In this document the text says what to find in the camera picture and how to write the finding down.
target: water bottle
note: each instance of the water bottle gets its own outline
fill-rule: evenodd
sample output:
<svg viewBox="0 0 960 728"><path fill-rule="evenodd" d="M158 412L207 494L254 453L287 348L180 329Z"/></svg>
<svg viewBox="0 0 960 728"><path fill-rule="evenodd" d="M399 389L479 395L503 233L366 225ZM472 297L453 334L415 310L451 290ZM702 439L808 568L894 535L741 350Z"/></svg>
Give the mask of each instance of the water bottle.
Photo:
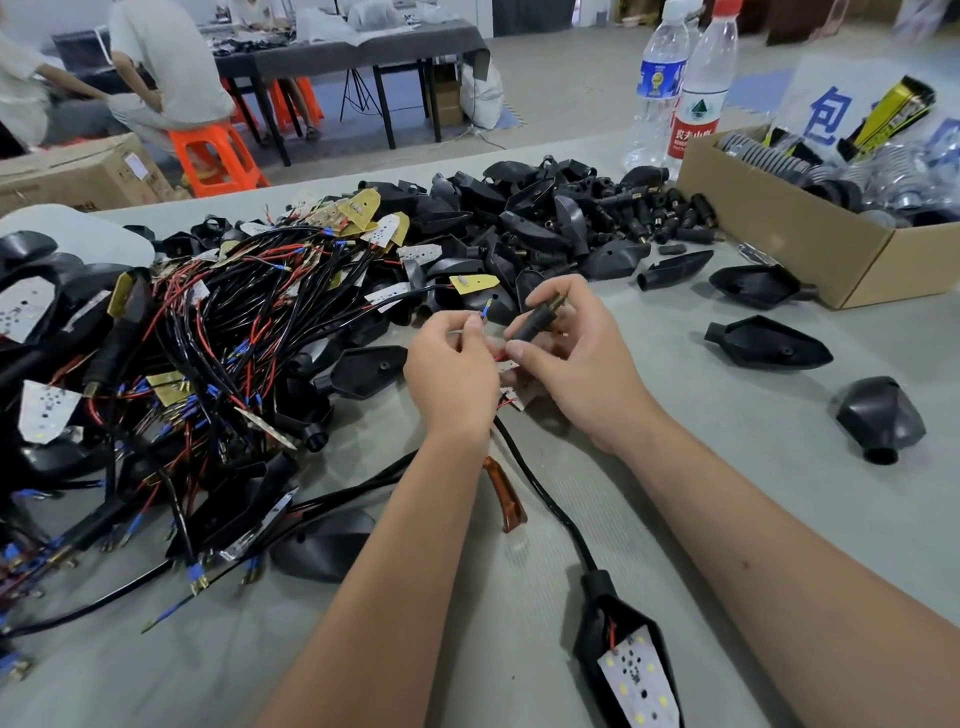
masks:
<svg viewBox="0 0 960 728"><path fill-rule="evenodd" d="M660 27L643 51L630 149L623 159L628 171L643 164L663 166L670 119L680 96L689 55L689 33L684 25L687 1L666 0Z"/></svg>
<svg viewBox="0 0 960 728"><path fill-rule="evenodd" d="M688 139L712 134L720 123L736 75L736 16L742 6L743 0L717 0L713 19L690 56L667 147L671 180L677 179Z"/></svg>
<svg viewBox="0 0 960 728"><path fill-rule="evenodd" d="M693 56L693 49L697 47L700 41L700 15L704 11L704 0L689 0L686 5L686 20L684 25L686 31L690 34L690 56Z"/></svg>

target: table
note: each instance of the table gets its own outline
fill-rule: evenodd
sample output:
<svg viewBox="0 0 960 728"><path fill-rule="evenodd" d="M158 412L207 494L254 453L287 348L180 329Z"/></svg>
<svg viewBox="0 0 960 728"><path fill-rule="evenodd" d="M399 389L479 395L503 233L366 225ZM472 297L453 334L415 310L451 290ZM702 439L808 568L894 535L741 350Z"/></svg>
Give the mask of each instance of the table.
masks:
<svg viewBox="0 0 960 728"><path fill-rule="evenodd" d="M218 58L217 67L220 70L220 75L228 80L228 85L232 85L230 91L235 98L239 98L239 93L233 86L235 79L240 77L250 78L251 90L256 94L257 103L264 119L266 119L273 133L274 139L277 140L277 150L280 157L283 159L284 165L290 166L290 158L283 139L276 129L276 121L273 118L270 105L269 103L265 104L264 100L261 99L261 94L266 94L265 85L276 79L319 76L324 73L372 66L387 141L391 149L396 149L390 110L387 108L387 97L381 78L381 72L385 69L381 69L381 66L416 61L408 67L417 68L422 61L423 76L426 80L433 118L434 136L439 142L441 132L433 59L440 56L466 56L468 62L474 62L478 56L482 56L484 58L478 62L484 63L489 62L490 52L475 26L465 20L451 20L439 25L424 24L407 33L372 38L359 46L344 42L293 43L283 48L273 48L251 54L234 54Z"/></svg>
<svg viewBox="0 0 960 728"><path fill-rule="evenodd" d="M377 172L429 184L436 172L480 176L494 161L577 158L618 175L616 136L493 152ZM104 218L144 224L159 235L207 213L251 219L301 194L350 189L369 175L271 187L227 197L115 210ZM773 318L823 340L836 359L813 372L735 368L703 341L712 321L751 312L706 284L742 260L726 246L691 283L640 293L627 280L594 289L620 324L653 394L681 423L773 499L854 558L947 619L960 622L960 318L955 294L850 311L816 303ZM383 343L409 340L393 328ZM929 433L891 468L868 465L828 415L830 397L864 376L894 376L923 413ZM415 448L417 412L403 386L372 400L337 403L329 446L299 476L304 497L355 484ZM549 407L501 411L531 467L580 524L621 596L658 621L676 670L690 728L795 725L746 646L629 473L597 453ZM501 531L496 498L481 483L457 575L427 725L431 728L602 726L570 659L581 598L579 561L495 441L530 520ZM41 522L71 521L60 503L37 506ZM378 510L373 507L372 513ZM87 603L158 563L167 519L109 556L88 553L79 570L55 575L36 615ZM37 657L22 684L0 687L0 716L17 728L211 728L249 725L290 664L335 588L268 570L241 589L228 577L144 636L142 625L181 598L180 572L46 634L17 641Z"/></svg>

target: red bottle label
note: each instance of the red bottle label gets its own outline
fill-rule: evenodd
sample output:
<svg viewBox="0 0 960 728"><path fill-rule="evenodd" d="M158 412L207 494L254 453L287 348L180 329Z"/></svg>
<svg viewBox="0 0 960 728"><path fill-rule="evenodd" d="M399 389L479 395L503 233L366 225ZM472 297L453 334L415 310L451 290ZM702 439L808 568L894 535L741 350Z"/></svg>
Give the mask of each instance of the red bottle label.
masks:
<svg viewBox="0 0 960 728"><path fill-rule="evenodd" d="M670 145L667 154L674 159L683 159L686 142L697 136L707 136L717 131L720 113L727 91L696 93L684 91L673 116Z"/></svg>

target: forearm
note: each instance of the forearm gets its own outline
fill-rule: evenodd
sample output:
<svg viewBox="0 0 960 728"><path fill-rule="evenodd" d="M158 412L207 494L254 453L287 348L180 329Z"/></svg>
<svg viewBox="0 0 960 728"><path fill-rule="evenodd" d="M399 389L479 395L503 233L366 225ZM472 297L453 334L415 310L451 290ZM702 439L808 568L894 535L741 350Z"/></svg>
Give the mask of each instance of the forearm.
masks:
<svg viewBox="0 0 960 728"><path fill-rule="evenodd" d="M486 454L427 437L259 726L422 726Z"/></svg>
<svg viewBox="0 0 960 728"><path fill-rule="evenodd" d="M666 416L627 440L621 456L805 725L956 725L960 630Z"/></svg>
<svg viewBox="0 0 960 728"><path fill-rule="evenodd" d="M133 61L120 61L114 57L113 64L116 66L117 73L120 75L120 78L123 79L124 83L130 87L130 90L149 104L150 87L147 86L147 82L143 80L143 77L140 76L139 72L136 70L136 66L133 64Z"/></svg>
<svg viewBox="0 0 960 728"><path fill-rule="evenodd" d="M101 101L106 101L108 98L108 94L104 91L101 91L99 88L94 88L92 85L85 84L72 73L67 73L62 68L44 63L36 72L51 84L71 91L72 93Z"/></svg>

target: blue wire terminal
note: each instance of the blue wire terminal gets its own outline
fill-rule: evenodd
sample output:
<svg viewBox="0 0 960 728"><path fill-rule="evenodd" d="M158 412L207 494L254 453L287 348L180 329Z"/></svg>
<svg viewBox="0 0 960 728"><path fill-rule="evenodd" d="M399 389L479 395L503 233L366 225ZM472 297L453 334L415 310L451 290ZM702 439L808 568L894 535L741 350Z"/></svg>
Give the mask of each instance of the blue wire terminal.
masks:
<svg viewBox="0 0 960 728"><path fill-rule="evenodd" d="M120 539L121 548L123 548L130 542L130 539L133 538L133 534L136 533L141 523L143 523L143 514L138 513L136 514L136 518L130 522L129 526L127 526L127 533L125 533L123 535L123 538Z"/></svg>

